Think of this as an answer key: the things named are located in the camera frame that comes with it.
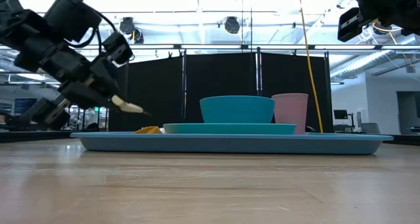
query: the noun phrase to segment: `spotlight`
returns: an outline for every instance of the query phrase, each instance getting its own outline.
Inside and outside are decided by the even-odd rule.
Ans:
[[[133,22],[133,17],[124,17],[123,21],[119,23],[119,30],[125,35],[128,41],[133,40],[133,43],[144,43],[143,33],[139,28],[136,28]]]
[[[230,34],[239,33],[240,25],[236,17],[229,16],[224,23],[224,29]]]

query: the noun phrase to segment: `teal plate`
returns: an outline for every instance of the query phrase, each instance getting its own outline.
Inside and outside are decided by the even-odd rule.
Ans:
[[[171,123],[163,125],[169,134],[293,135],[295,125],[274,123]]]

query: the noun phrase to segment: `blue tray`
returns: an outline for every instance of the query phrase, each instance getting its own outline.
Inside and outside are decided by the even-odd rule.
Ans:
[[[87,150],[114,152],[226,152],[263,154],[373,154],[382,135],[199,135],[72,133]]]
[[[280,123],[170,123],[163,125],[170,134],[293,135],[296,125]]]

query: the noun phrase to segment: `wooden table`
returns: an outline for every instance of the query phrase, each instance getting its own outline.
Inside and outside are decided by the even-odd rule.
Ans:
[[[419,223],[420,147],[374,156],[0,146],[0,223]]]

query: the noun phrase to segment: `black partition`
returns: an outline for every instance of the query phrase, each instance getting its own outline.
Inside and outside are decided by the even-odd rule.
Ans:
[[[320,105],[324,132],[333,132],[331,84],[327,58],[311,57],[312,73]],[[308,114],[306,125],[320,131],[315,97],[305,56],[261,53],[262,96],[281,93],[306,93]]]
[[[110,131],[135,131],[183,122],[182,74],[182,57],[129,63],[118,68],[123,96],[152,116],[111,111]]]
[[[203,122],[200,100],[224,95],[257,95],[255,53],[186,57],[186,122]]]

